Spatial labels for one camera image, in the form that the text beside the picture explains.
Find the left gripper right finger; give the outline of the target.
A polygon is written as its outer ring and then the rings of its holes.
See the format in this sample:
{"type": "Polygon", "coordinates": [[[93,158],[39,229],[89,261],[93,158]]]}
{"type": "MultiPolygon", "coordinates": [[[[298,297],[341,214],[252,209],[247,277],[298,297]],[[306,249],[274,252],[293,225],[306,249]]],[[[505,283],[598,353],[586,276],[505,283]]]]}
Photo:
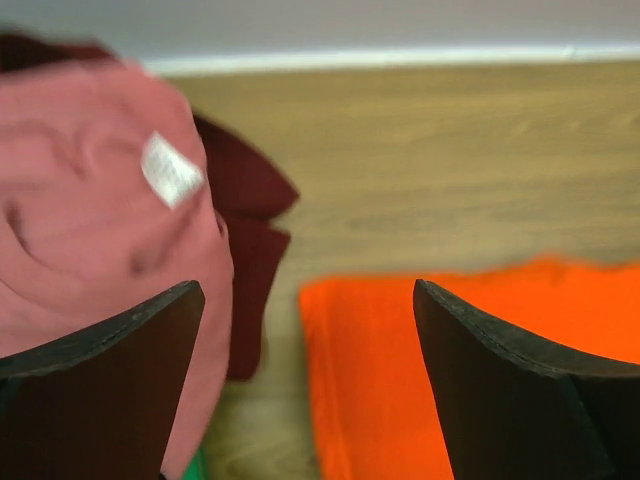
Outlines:
{"type": "Polygon", "coordinates": [[[419,280],[413,310],[457,479],[635,479],[639,368],[576,350],[419,280]]]}

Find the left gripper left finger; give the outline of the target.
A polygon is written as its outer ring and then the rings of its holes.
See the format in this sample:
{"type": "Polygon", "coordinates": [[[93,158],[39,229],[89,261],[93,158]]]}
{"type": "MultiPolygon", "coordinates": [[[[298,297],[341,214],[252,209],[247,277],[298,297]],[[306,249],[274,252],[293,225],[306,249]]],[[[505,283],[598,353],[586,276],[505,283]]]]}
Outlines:
{"type": "Polygon", "coordinates": [[[2,478],[160,478],[203,308],[182,282],[3,358],[2,478]]]}

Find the orange t shirt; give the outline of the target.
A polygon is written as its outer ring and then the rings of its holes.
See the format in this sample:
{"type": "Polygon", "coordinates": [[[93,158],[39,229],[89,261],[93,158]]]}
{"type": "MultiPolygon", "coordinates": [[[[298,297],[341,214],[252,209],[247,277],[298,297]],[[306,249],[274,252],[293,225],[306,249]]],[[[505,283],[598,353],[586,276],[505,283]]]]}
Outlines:
{"type": "Polygon", "coordinates": [[[326,479],[452,475],[413,314],[418,279],[552,341],[639,359],[639,266],[542,257],[476,272],[342,275],[299,293],[326,479]]]}

